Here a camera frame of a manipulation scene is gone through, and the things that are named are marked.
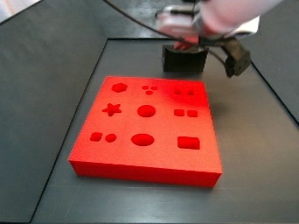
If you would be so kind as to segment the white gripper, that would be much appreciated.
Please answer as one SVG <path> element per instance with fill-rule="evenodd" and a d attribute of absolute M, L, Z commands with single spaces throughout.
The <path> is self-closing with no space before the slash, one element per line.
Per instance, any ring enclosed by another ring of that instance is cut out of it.
<path fill-rule="evenodd" d="M 156 15 L 156 28 L 176 37 L 232 38 L 257 32 L 259 17 L 284 0 L 198 0 L 168 5 Z"/>

